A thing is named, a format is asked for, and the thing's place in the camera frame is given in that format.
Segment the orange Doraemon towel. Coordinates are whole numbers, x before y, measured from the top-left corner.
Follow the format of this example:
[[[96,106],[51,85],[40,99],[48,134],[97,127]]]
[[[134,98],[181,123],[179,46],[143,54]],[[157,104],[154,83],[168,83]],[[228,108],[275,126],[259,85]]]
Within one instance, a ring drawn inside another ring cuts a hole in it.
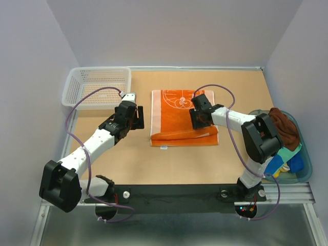
[[[197,147],[219,144],[218,128],[194,130],[189,110],[193,90],[153,90],[151,92],[150,145],[152,147]]]

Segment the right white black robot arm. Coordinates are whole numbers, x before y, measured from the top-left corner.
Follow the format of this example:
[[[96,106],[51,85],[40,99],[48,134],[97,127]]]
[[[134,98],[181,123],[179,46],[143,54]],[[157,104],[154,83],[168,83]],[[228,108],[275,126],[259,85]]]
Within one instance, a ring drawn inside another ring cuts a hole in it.
[[[226,127],[239,157],[241,154],[232,131],[242,135],[248,159],[241,160],[245,170],[237,179],[233,194],[240,200],[253,197],[261,185],[269,162],[283,147],[283,141],[271,118],[265,113],[248,115],[232,111],[220,104],[212,105],[205,94],[193,96],[191,102],[194,108],[190,109],[189,113],[193,129]]]

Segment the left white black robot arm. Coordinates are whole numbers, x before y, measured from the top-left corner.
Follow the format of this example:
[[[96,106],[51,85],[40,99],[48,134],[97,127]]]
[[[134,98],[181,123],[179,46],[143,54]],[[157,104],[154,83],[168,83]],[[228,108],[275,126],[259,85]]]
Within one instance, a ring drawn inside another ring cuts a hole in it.
[[[122,101],[115,112],[99,125],[93,135],[79,148],[59,161],[46,163],[39,196],[68,213],[88,198],[108,202],[115,197],[114,181],[103,175],[81,180],[91,171],[92,162],[126,137],[131,130],[143,129],[144,110],[132,101]]]

